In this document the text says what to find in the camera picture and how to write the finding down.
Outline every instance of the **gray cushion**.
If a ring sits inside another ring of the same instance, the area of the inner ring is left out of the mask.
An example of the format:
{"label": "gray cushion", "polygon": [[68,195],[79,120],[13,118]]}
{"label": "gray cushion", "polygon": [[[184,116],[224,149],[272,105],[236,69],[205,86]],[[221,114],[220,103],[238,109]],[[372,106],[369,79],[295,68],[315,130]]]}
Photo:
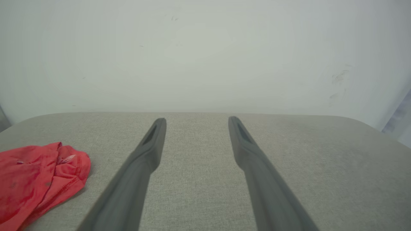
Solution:
{"label": "gray cushion", "polygon": [[[140,230],[256,230],[229,114],[62,113],[0,133],[0,151],[61,141],[89,154],[86,187],[28,230],[73,231],[156,118],[167,119]],[[411,150],[336,116],[238,116],[320,230],[411,230]]]}

